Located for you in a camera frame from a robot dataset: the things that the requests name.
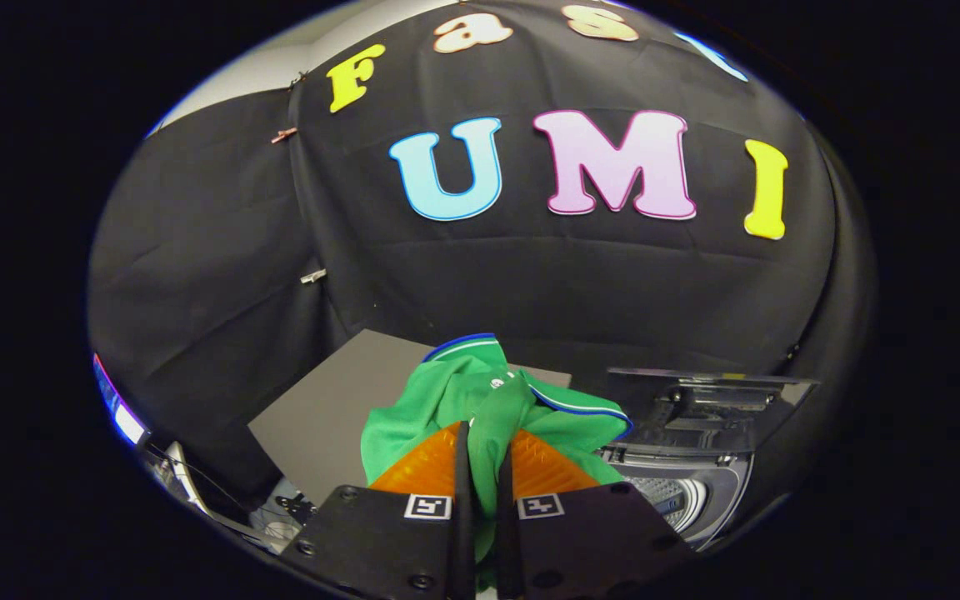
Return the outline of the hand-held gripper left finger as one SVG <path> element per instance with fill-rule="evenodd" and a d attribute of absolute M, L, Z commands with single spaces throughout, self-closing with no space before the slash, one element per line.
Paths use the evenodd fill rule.
<path fill-rule="evenodd" d="M 347 599 L 475 599 L 475 491 L 468 422 L 450 442 L 446 494 L 342 485 L 302 525 L 279 561 Z"/>

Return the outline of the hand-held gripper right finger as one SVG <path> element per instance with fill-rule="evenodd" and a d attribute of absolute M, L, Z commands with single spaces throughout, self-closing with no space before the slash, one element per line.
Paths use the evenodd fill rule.
<path fill-rule="evenodd" d="M 499 599 L 625 599 L 697 557 L 635 486 L 598 485 L 537 434 L 514 434 L 497 483 Z"/>

